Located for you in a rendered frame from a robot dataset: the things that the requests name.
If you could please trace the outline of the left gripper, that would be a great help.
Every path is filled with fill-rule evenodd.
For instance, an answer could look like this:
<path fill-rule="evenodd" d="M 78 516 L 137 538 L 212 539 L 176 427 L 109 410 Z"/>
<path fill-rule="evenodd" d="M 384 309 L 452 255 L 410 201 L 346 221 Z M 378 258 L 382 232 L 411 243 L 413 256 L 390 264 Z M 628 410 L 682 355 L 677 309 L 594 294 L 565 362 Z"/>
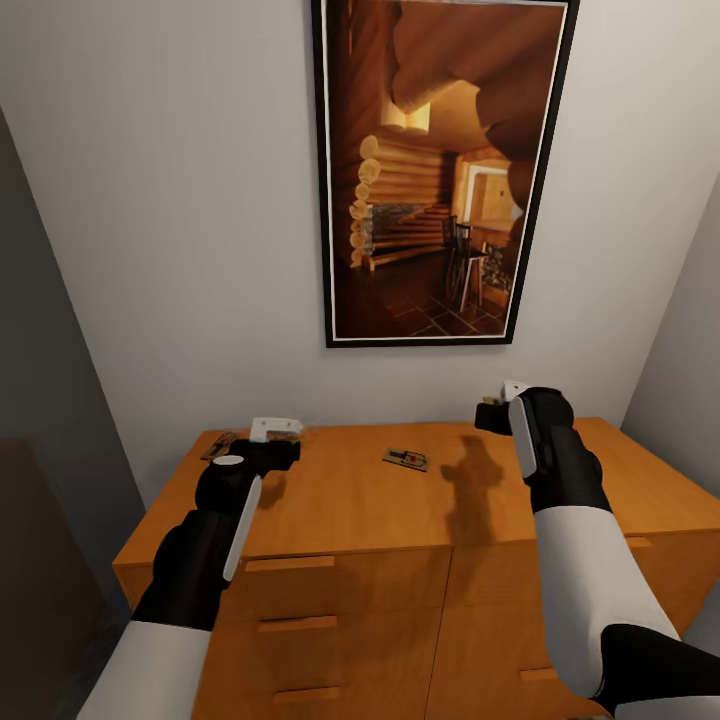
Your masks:
<path fill-rule="evenodd" d="M 301 458 L 301 441 L 297 441 L 294 445 L 290 441 L 282 439 L 270 438 L 266 443 L 250 443 L 249 439 L 233 439 L 231 451 L 256 451 L 259 452 L 266 461 L 266 475 L 269 471 L 289 471 L 293 461 L 299 461 Z"/>

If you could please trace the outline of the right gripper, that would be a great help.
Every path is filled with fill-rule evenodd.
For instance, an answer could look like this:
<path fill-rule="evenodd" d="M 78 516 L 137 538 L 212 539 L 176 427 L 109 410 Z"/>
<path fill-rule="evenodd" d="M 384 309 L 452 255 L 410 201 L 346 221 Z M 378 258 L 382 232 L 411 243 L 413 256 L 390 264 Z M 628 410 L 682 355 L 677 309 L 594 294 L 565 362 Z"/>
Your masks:
<path fill-rule="evenodd" d="M 479 429 L 490 431 L 496 435 L 513 436 L 508 434 L 502 423 L 502 413 L 506 406 L 492 406 L 479 403 L 476 408 L 476 419 L 472 422 L 479 426 Z"/>

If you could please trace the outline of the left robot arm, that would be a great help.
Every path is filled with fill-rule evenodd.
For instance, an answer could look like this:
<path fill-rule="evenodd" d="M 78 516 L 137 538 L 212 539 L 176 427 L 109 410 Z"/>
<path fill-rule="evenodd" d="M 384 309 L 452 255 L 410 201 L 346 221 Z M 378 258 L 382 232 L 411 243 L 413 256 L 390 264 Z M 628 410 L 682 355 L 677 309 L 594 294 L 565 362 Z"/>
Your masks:
<path fill-rule="evenodd" d="M 254 417 L 249 439 L 233 439 L 228 454 L 209 462 L 197 509 L 161 541 L 151 584 L 75 720 L 191 720 L 220 596 L 235 574 L 261 481 L 301 458 L 301 441 L 274 437 L 303 429 L 298 420 Z"/>

